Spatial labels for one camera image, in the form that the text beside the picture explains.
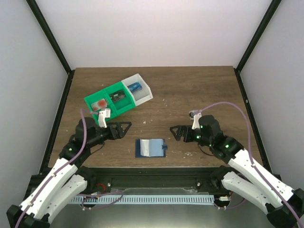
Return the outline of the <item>blue leather card holder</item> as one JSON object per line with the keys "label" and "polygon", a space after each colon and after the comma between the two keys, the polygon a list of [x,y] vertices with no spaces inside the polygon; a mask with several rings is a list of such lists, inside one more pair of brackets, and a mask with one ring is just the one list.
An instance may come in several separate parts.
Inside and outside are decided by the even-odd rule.
{"label": "blue leather card holder", "polygon": [[135,140],[135,158],[163,158],[167,149],[168,145],[162,138]]}

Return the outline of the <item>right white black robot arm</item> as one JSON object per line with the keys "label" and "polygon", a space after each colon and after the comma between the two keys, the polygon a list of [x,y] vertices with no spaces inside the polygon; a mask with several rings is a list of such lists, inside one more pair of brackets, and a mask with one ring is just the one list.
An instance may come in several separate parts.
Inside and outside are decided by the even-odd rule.
{"label": "right white black robot arm", "polygon": [[212,115],[192,116],[192,125],[177,125],[170,128],[179,141],[197,142],[207,146],[214,157],[222,160],[213,173],[212,188],[227,189],[260,208],[275,228],[293,228],[304,214],[304,191],[293,189],[266,170],[249,151],[235,138],[227,136]]}

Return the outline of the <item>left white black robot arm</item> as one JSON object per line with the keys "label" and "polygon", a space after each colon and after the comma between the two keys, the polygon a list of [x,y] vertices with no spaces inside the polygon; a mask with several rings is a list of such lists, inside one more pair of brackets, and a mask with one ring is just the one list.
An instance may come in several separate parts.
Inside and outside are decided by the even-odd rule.
{"label": "left white black robot arm", "polygon": [[116,122],[100,127],[93,118],[83,117],[43,181],[20,205],[11,205],[7,210],[10,227],[48,228],[74,197],[93,191],[97,186],[96,174],[83,166],[92,155],[91,148],[124,138],[131,125]]}

